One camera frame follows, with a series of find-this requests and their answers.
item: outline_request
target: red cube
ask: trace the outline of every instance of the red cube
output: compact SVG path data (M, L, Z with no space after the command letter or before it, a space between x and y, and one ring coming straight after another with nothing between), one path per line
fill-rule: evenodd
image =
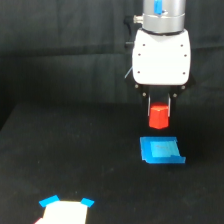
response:
M152 103L150 105L149 126L163 129L169 126L169 106L165 103Z

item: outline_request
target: red block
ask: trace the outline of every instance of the red block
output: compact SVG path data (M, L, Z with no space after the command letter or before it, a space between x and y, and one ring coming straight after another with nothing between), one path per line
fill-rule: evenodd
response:
M150 105L149 126L163 129L169 126L169 106L165 103L152 103Z

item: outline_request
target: black surface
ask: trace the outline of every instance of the black surface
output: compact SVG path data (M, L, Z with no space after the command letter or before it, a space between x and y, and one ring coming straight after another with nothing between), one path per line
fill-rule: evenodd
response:
M158 132L140 106L18 105L0 134L0 223L33 223L55 194L95 200L87 224L223 223L223 112L179 108ZM155 135L177 136L186 165L143 162L139 137Z

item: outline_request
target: black background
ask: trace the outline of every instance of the black background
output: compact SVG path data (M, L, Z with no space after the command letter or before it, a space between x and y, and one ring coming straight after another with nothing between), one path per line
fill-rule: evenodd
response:
M87 224L223 223L223 9L187 0L197 83L157 132L123 80L123 19L142 1L1 0L1 125L15 109L0 133L0 223L33 223L54 194L95 200ZM142 162L139 138L153 135L177 136L187 164Z
M180 105L223 105L223 9L220 0L187 0L197 85ZM140 0L2 0L1 101L138 103L123 82L131 67L123 20L141 14Z

